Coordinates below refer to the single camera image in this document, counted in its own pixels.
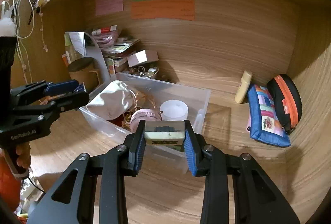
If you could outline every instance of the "pink sticky note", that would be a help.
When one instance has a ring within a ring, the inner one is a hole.
[[[123,11],[123,0],[95,0],[95,15]]]

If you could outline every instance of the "metal screw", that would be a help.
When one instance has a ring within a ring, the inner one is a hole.
[[[214,150],[214,147],[212,145],[205,145],[204,150],[207,151],[207,152],[210,152],[210,151]]]
[[[88,154],[87,153],[82,153],[78,156],[80,161],[84,161],[88,158]]]
[[[126,145],[118,145],[117,147],[116,147],[116,150],[117,151],[125,151],[126,150]]]
[[[242,153],[241,157],[245,160],[245,161],[249,161],[252,157],[250,154],[248,153]]]

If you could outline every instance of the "mug handle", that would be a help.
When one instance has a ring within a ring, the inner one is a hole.
[[[92,70],[89,70],[89,73],[96,73],[97,75],[97,79],[98,79],[98,83],[99,85],[97,87],[99,87],[102,83],[101,83],[101,75],[100,75],[100,70],[99,69],[92,69]]]

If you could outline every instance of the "plastic storage box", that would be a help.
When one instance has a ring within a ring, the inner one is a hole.
[[[117,73],[115,76],[111,77],[109,81],[103,83],[91,92],[90,100],[102,92],[102,90],[114,80],[125,81],[137,90],[147,95],[152,95],[157,108],[167,100],[174,99],[184,102],[188,106],[188,119],[192,124],[194,132],[198,134],[201,133],[211,93],[210,90]],[[126,135],[130,134],[130,131],[100,118],[88,111],[86,107],[81,107],[80,111],[92,128],[106,134],[112,141],[118,144],[122,144]],[[166,146],[146,145],[145,155],[151,156],[165,165],[181,169],[183,172],[187,171],[187,161],[184,152]]]

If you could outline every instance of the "pink round container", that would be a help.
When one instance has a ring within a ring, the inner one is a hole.
[[[135,132],[138,128],[139,121],[144,119],[146,121],[158,121],[161,120],[161,117],[158,113],[153,109],[143,108],[134,112],[130,121],[130,130],[131,132]]]

